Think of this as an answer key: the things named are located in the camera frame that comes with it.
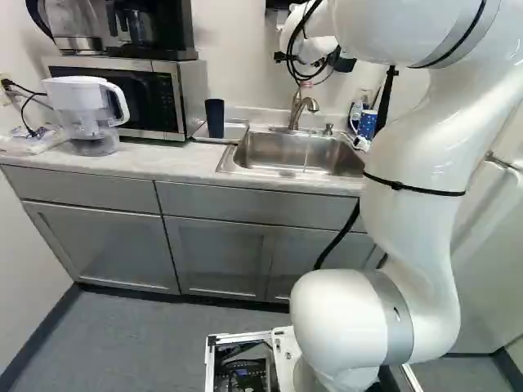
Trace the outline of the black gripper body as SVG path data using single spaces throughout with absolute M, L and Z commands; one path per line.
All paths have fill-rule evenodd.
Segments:
M 348 54 L 337 46 L 331 53 L 331 67 L 335 72 L 341 74 L 351 73 L 355 67 L 356 58 L 349 58 Z

